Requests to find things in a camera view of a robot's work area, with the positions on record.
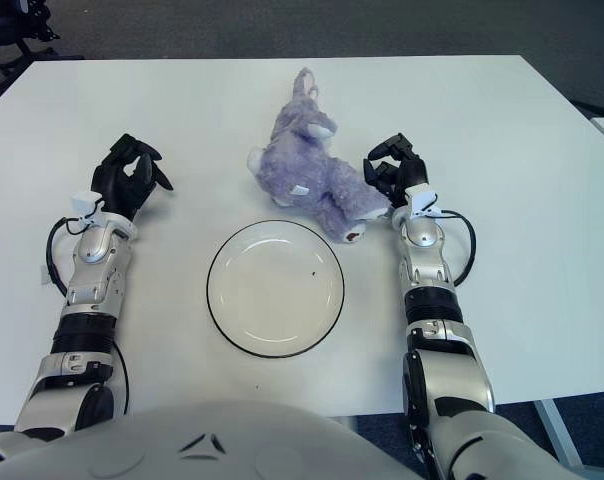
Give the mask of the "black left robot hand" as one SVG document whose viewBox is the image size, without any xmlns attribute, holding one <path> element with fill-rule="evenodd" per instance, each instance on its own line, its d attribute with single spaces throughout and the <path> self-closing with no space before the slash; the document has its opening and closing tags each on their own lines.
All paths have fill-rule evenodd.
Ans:
<svg viewBox="0 0 604 480">
<path fill-rule="evenodd" d="M 123 134 L 93 174 L 91 190 L 101 195 L 103 210 L 133 221 L 157 185 L 172 191 L 173 185 L 157 166 L 161 159 L 152 146 Z"/>
</svg>

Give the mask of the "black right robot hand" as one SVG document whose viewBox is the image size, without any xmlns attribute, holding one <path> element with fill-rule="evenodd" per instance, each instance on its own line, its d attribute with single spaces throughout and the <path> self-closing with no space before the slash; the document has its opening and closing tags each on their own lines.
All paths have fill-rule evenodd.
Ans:
<svg viewBox="0 0 604 480">
<path fill-rule="evenodd" d="M 384 195 L 394 208 L 407 204 L 405 190 L 428 182 L 424 161 L 398 133 L 374 147 L 363 160 L 365 182 Z"/>
</svg>

